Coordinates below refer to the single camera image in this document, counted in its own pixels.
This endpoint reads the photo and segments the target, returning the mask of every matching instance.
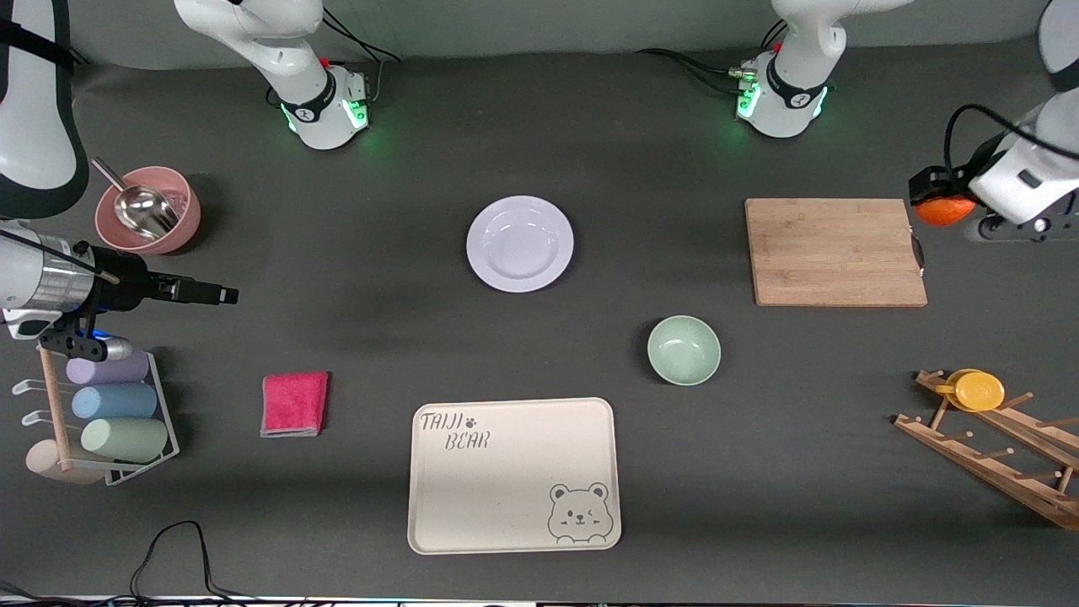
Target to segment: bear illustration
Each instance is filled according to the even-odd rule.
[[[614,529],[614,519],[606,507],[609,492],[603,483],[592,483],[587,489],[570,489],[565,485],[550,488],[555,502],[547,520],[547,530],[558,543],[587,543],[595,538],[605,540]]]

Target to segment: beige tray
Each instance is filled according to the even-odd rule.
[[[604,550],[620,537],[606,401],[442,403],[415,413],[408,525],[415,552]]]

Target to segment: pastel cylinder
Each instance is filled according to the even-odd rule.
[[[168,431],[156,419],[95,419],[82,430],[82,449],[87,452],[138,464],[156,458],[167,442]]]
[[[95,363],[83,359],[68,361],[67,375],[71,384],[97,386],[99,384],[124,384],[142,382],[150,371],[150,360],[146,353],[136,350],[122,361]]]
[[[108,458],[85,452],[76,445],[68,447],[71,459],[85,459],[90,461],[111,461]],[[64,472],[60,470],[59,452],[56,450],[56,441],[45,439],[30,447],[26,453],[26,468],[35,474],[41,474],[45,479],[74,483],[77,485],[88,485],[96,483],[108,473],[107,470],[93,470],[90,468],[73,468]]]
[[[76,392],[71,411],[82,419],[103,417],[153,417],[158,391],[146,384],[103,384]]]

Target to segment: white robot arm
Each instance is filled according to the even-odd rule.
[[[289,127],[309,147],[343,146],[368,125],[367,84],[324,67],[303,40],[318,29],[322,0],[175,0],[191,29],[250,61],[282,100]]]
[[[968,234],[974,239],[1079,237],[1073,232],[1079,232],[1074,196],[1079,190],[1077,31],[1079,0],[1052,0],[1041,15],[1038,43],[1056,94],[1017,124],[975,104],[956,110],[948,134],[958,116],[969,109],[988,115],[1006,130],[982,143],[962,166],[950,170],[948,154],[945,166],[929,166],[914,176],[910,181],[911,202],[919,216],[939,225],[955,222],[964,215],[944,217],[938,210],[947,207],[935,205],[966,198],[970,210],[975,204],[988,209],[985,217],[969,224]]]
[[[890,11],[914,0],[771,0],[789,31],[782,50],[766,50],[742,61],[743,72],[756,73],[742,84],[736,115],[769,137],[793,137],[820,113],[829,75],[847,49],[839,19]]]
[[[71,244],[14,219],[50,217],[86,189],[71,112],[66,0],[0,2],[0,309],[15,340],[94,361],[131,354],[95,332],[107,312],[142,299],[235,303],[238,292],[151,272],[137,254]]]
[[[0,217],[50,217],[86,189],[67,19],[66,0],[0,3]]]

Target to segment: pink towel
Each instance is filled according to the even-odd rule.
[[[326,410],[327,372],[271,375],[262,381],[263,439],[317,437]]]

